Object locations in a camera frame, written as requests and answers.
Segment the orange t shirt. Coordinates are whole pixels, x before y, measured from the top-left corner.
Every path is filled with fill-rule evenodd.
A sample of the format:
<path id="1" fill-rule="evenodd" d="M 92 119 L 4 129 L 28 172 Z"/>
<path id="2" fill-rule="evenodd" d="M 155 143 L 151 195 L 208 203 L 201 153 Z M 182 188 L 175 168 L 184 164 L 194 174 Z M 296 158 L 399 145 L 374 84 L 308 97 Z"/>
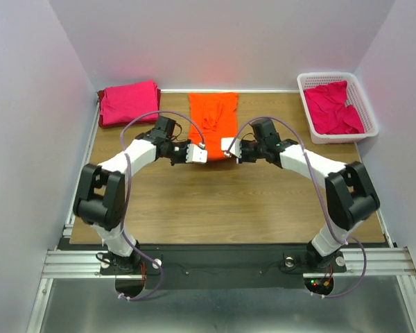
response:
<path id="1" fill-rule="evenodd" d="M 189 94 L 191 119 L 204 135 L 208 162 L 225 159 L 221 150 L 221 139 L 234 137 L 238 131 L 238 99 L 236 92 Z"/>

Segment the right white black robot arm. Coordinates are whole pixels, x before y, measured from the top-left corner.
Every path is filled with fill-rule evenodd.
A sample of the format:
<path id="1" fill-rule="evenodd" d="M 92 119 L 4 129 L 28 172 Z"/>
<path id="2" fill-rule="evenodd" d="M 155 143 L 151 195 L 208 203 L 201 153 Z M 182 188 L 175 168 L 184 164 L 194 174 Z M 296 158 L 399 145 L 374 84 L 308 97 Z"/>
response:
<path id="1" fill-rule="evenodd" d="M 347 243 L 359 225 L 380 207 L 367 169 L 361 162 L 345 164 L 308 151 L 300 138 L 281 139 L 274 117 L 249 121 L 252 140 L 223 138 L 221 149 L 238 162 L 264 159 L 280 169 L 296 172 L 313 182 L 325 225 L 306 246 L 306 265 L 320 271 Z"/>

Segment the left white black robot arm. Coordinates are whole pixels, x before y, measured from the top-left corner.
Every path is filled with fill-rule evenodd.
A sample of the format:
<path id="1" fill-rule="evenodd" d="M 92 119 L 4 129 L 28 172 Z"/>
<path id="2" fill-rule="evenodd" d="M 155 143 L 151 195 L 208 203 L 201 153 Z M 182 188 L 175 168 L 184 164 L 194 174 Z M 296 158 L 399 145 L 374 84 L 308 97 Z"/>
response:
<path id="1" fill-rule="evenodd" d="M 107 252 L 96 255 L 102 269 L 127 274 L 140 269 L 139 242 L 125 231 L 132 176 L 161 157 L 171 164 L 188 162 L 191 141 L 178 142 L 173 134 L 176 127 L 181 127 L 177 121 L 160 116 L 151 130 L 137 135 L 113 158 L 82 168 L 73 213 L 106 244 Z"/>

